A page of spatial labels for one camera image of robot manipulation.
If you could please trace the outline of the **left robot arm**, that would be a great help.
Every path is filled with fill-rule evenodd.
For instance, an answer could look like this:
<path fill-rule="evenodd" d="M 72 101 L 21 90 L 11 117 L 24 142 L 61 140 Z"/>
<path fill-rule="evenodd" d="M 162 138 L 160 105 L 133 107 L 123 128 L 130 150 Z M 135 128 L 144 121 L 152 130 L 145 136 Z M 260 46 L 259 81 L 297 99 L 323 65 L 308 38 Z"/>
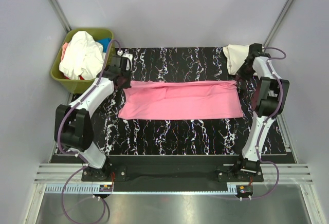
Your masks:
<path fill-rule="evenodd" d="M 125 67 L 107 66 L 93 84 L 69 105 L 56 109 L 54 139 L 64 155 L 74 155 L 85 162 L 83 172 L 101 181 L 111 175 L 107 157 L 94 143 L 91 117 L 100 104 L 116 89 L 130 87 L 131 71 Z"/>

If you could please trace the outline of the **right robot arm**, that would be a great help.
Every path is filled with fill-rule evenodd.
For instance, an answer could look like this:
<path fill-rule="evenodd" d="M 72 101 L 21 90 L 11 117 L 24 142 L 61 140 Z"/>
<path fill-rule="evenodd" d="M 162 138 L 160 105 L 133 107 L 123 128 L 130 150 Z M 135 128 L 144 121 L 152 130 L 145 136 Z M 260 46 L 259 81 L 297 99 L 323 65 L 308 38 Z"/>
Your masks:
<path fill-rule="evenodd" d="M 266 137 L 275 118 L 283 111 L 290 82 L 274 70 L 267 53 L 253 52 L 239 69 L 243 79 L 257 74 L 259 84 L 252 97 L 253 120 L 245 146 L 233 166 L 233 175 L 239 181 L 261 175 L 261 157 Z"/>

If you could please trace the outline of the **pink t-shirt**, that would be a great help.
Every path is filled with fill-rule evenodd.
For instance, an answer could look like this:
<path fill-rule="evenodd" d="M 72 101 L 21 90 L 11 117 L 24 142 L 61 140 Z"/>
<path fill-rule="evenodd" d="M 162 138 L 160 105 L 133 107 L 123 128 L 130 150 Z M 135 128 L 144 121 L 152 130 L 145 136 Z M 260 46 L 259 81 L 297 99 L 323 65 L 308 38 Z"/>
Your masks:
<path fill-rule="evenodd" d="M 119 118 L 207 120 L 243 116 L 235 81 L 184 83 L 132 81 Z"/>

